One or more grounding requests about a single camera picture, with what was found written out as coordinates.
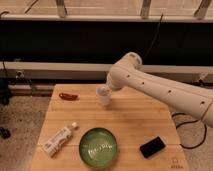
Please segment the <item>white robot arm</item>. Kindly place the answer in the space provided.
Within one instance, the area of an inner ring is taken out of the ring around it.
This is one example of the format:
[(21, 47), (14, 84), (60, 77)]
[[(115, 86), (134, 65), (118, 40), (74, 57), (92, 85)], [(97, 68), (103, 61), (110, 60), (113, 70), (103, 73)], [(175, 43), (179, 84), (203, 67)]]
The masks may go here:
[(141, 65), (141, 57), (134, 52), (125, 54), (113, 64), (107, 74), (106, 83), (96, 89), (100, 102), (108, 105), (111, 93), (127, 86), (213, 128), (213, 90), (147, 74), (139, 70)]

